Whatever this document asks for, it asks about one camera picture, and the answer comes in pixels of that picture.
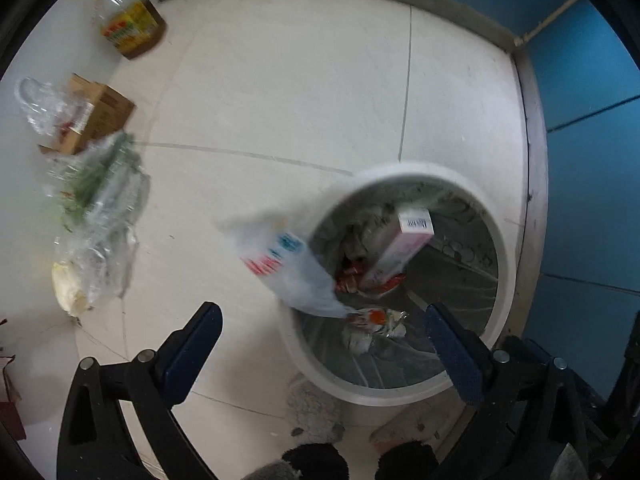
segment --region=foot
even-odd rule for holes
[[[342,440],[342,403],[322,391],[302,375],[289,384],[287,420],[293,425],[291,436],[302,444],[335,444]]]
[[[369,441],[380,455],[414,440],[429,444],[435,452],[464,408],[465,403],[455,388],[449,388],[434,397],[410,404],[371,433]]]

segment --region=black pants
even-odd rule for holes
[[[282,459],[302,473],[301,480],[348,480],[349,467],[331,444],[305,444],[287,451]],[[438,466],[431,446],[407,442],[378,460],[375,480],[425,480]]]

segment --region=pink box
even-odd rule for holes
[[[426,209],[404,209],[382,230],[372,251],[372,266],[363,276],[360,289],[386,283],[433,238],[433,224]]]

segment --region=person's leg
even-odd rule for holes
[[[289,385],[287,420],[297,447],[244,480],[348,480],[349,468],[333,446],[344,434],[342,404],[304,377]]]
[[[369,437],[380,454],[375,480],[424,480],[438,466],[434,451],[465,404],[453,388],[407,406]]]

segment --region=trash can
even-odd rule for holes
[[[404,338],[376,337],[369,351],[355,355],[342,341],[344,320],[280,305],[281,334],[292,360],[319,388],[347,402],[397,406],[451,385],[426,337],[428,304],[444,303],[489,347],[511,307],[515,258],[506,251],[495,207],[478,186],[437,164],[402,163],[359,173],[330,190],[296,231],[334,275],[340,240],[354,218],[373,207],[405,205],[428,208],[435,235],[407,265],[404,282],[377,300],[338,294],[353,306],[407,312]]]

